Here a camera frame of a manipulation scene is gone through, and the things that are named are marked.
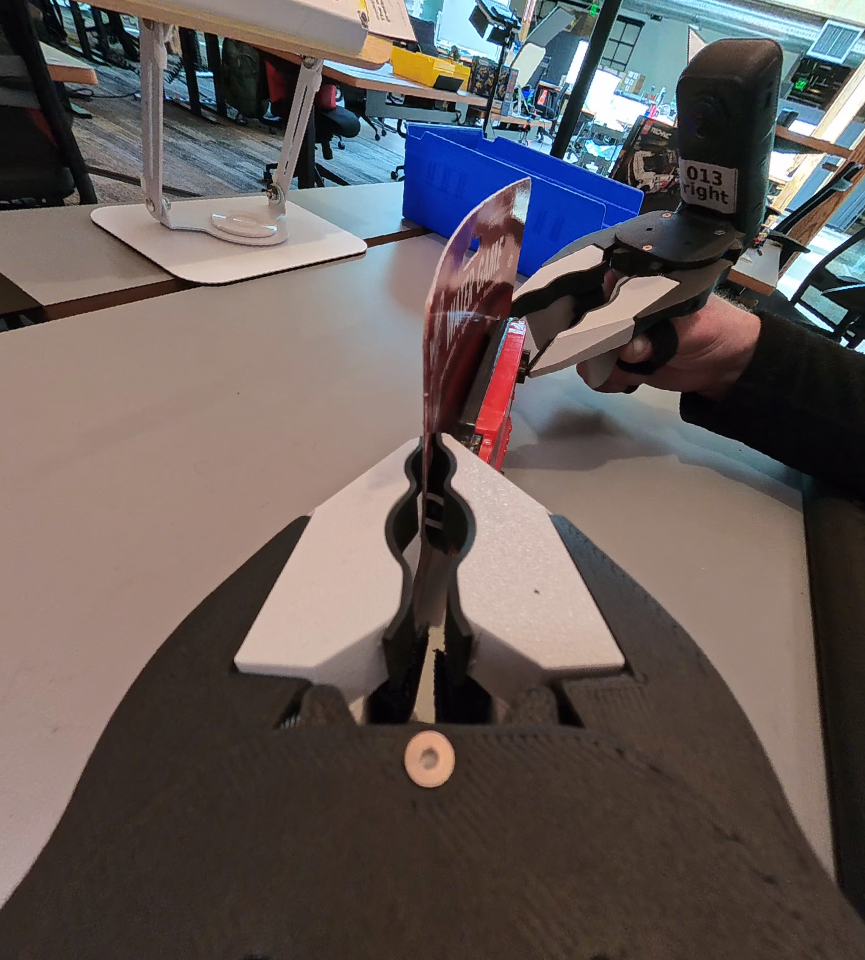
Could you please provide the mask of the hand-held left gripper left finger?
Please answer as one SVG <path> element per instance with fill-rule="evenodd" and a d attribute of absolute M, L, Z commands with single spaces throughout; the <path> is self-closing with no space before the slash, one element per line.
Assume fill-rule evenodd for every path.
<path fill-rule="evenodd" d="M 373 723 L 412 717 L 428 647 L 414 613 L 422 453 L 409 440 L 314 509 L 235 655 L 240 673 L 334 687 Z"/>

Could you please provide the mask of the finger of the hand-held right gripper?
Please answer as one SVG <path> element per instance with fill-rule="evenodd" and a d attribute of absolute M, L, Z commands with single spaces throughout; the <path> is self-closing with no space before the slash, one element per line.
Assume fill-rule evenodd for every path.
<path fill-rule="evenodd" d="M 535 352 L 606 301 L 606 252 L 594 244 L 564 252 L 513 294 L 511 317 L 524 319 Z"/>
<path fill-rule="evenodd" d="M 602 306 L 578 306 L 574 295 L 559 297 L 543 309 L 525 315 L 535 346 L 528 376 L 543 377 L 583 363 L 587 384 L 599 388 L 615 367 L 619 348 L 633 338 L 637 316 L 679 288 L 663 275 L 630 277 L 618 282 Z"/>

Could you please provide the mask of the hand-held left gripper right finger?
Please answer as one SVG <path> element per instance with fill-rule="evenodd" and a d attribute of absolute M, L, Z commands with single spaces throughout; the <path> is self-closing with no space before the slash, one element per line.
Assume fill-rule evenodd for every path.
<path fill-rule="evenodd" d="M 487 723 L 531 688 L 621 674 L 626 659 L 551 514 L 448 434 L 436 435 L 445 556 L 436 720 Z"/>

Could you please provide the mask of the red handheld toy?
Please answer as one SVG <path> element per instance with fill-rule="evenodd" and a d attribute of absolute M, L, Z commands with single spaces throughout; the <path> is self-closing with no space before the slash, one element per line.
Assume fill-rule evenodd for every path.
<path fill-rule="evenodd" d="M 525 323 L 511 317 L 532 181 L 519 179 L 479 203 L 455 229 L 426 296 L 423 338 L 423 479 L 413 616 L 430 621 L 441 480 L 434 438 L 448 434 L 499 470 L 511 437 L 511 402 L 522 367 Z"/>

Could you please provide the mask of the person's right forearm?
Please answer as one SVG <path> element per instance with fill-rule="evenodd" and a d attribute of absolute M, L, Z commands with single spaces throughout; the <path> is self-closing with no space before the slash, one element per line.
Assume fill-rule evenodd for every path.
<path fill-rule="evenodd" d="M 750 362 L 721 399 L 682 394 L 682 419 L 865 503 L 865 354 L 760 314 Z"/>

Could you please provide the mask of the person's right hand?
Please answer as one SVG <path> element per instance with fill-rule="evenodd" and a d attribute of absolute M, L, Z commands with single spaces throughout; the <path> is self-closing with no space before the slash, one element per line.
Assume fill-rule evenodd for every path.
<path fill-rule="evenodd" d="M 615 364 L 607 378 L 597 383 L 592 361 L 578 364 L 575 370 L 587 386 L 601 393 L 625 393 L 646 385 L 667 392 L 697 394 L 717 402 L 750 365 L 762 321 L 741 306 L 711 295 L 700 310 L 676 318 L 673 326 L 678 351 L 650 375 Z"/>

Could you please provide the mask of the wooden side table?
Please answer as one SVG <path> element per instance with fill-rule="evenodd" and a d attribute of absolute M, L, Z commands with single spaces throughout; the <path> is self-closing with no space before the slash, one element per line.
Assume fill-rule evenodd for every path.
<path fill-rule="evenodd" d="M 751 246 L 728 271 L 727 281 L 740 289 L 768 296 L 775 292 L 779 280 L 781 244 L 766 239 L 760 246 Z"/>

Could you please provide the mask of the black printed box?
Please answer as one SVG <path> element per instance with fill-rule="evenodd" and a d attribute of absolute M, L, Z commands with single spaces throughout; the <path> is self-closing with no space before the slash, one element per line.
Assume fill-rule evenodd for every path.
<path fill-rule="evenodd" d="M 637 117 L 610 178 L 642 192 L 641 213 L 676 210 L 680 204 L 678 128 L 660 119 Z"/>

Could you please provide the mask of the blue plastic bin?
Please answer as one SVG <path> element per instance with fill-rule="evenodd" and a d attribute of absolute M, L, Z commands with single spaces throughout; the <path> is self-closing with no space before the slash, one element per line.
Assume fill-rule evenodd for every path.
<path fill-rule="evenodd" d="M 637 217 L 644 198 L 634 187 L 466 126 L 409 126 L 403 173 L 402 217 L 444 237 L 483 200 L 530 178 L 519 261 L 526 277 L 574 241 Z"/>

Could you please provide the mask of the slim black chair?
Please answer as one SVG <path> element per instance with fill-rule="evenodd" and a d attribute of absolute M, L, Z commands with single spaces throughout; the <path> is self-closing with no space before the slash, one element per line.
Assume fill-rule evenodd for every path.
<path fill-rule="evenodd" d="M 765 234 L 765 239 L 778 247 L 778 266 L 783 270 L 785 264 L 793 255 L 806 253 L 808 246 L 802 244 L 792 236 L 792 231 L 801 221 L 837 194 L 846 193 L 853 186 L 853 181 L 863 171 L 864 165 L 848 160 L 837 169 L 832 177 L 818 189 L 799 208 L 786 214 L 775 222 Z"/>

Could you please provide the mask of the black pole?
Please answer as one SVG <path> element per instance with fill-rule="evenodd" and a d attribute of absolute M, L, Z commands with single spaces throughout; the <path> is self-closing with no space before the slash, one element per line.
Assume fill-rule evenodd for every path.
<path fill-rule="evenodd" d="M 599 68 L 621 5 L 622 1 L 602 1 L 599 6 L 588 48 L 570 91 L 568 102 L 558 123 L 551 146 L 550 155 L 554 158 L 563 160 L 566 156 L 570 142 L 580 124 L 586 97 Z"/>

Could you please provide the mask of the yellow plastic bin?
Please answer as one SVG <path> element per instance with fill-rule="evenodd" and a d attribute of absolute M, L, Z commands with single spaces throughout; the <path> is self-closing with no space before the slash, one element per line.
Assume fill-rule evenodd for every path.
<path fill-rule="evenodd" d="M 438 55 L 414 52 L 401 46 L 391 50 L 390 64 L 394 76 L 434 90 L 465 90 L 471 68 L 461 61 Z"/>

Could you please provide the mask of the metal vent grille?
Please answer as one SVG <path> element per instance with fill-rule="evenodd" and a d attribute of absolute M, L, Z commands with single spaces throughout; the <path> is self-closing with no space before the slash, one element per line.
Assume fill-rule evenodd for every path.
<path fill-rule="evenodd" d="M 863 26 L 828 19 L 810 43 L 806 56 L 828 64 L 841 66 L 849 57 L 865 30 Z"/>

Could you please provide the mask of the black tripod stand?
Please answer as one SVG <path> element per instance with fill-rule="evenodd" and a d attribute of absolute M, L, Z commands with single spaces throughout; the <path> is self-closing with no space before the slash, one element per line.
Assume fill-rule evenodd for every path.
<path fill-rule="evenodd" d="M 475 1 L 470 22 L 482 39 L 499 46 L 497 66 L 483 116 L 483 137 L 489 141 L 495 138 L 492 114 L 503 70 L 513 43 L 522 28 L 522 19 L 507 3 Z"/>

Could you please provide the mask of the black office chair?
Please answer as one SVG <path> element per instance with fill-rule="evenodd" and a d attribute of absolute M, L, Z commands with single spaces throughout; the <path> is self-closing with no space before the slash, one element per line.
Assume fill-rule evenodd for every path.
<path fill-rule="evenodd" d="M 323 159 L 330 161 L 333 159 L 333 138 L 339 141 L 340 149 L 344 149 L 344 140 L 355 138 L 360 128 L 360 118 L 341 104 L 339 89 L 330 82 L 323 82 L 315 94 L 309 118 L 299 131 L 302 138 L 295 174 L 298 187 L 322 187 L 326 181 L 348 186 L 347 180 L 316 161 L 316 145 L 321 148 Z"/>

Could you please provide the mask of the long wooden desk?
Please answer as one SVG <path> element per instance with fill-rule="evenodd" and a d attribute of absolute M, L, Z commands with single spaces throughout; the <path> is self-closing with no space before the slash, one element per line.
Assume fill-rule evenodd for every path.
<path fill-rule="evenodd" d="M 464 90 L 436 89 L 407 78 L 399 78 L 393 74 L 389 64 L 384 64 L 376 70 L 370 70 L 363 66 L 342 64 L 326 59 L 323 63 L 322 74 L 324 79 L 328 79 L 332 83 L 346 85 L 358 90 L 461 103 L 480 110 L 483 110 L 487 105 L 486 98 L 470 94 Z"/>

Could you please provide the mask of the wooden stand top board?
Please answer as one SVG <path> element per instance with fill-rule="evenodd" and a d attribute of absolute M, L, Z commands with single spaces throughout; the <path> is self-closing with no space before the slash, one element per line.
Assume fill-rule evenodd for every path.
<path fill-rule="evenodd" d="M 320 60 L 332 60 L 347 65 L 362 66 L 368 69 L 377 69 L 386 64 L 390 60 L 391 50 L 393 48 L 391 40 L 371 37 L 367 40 L 366 47 L 360 57 L 354 57 L 348 54 L 335 54 L 328 51 L 303 47 L 294 41 L 277 37 L 274 34 L 262 34 L 251 30 L 241 30 L 235 26 L 224 27 L 221 23 L 209 21 L 198 16 L 186 18 L 180 11 L 171 11 L 163 8 L 162 6 L 158 6 L 157 2 L 176 1 L 97 1 L 93 2 L 93 6 L 136 18 L 158 21 L 165 25 L 215 34 L 224 39 L 245 42 L 261 49 L 288 52 Z"/>

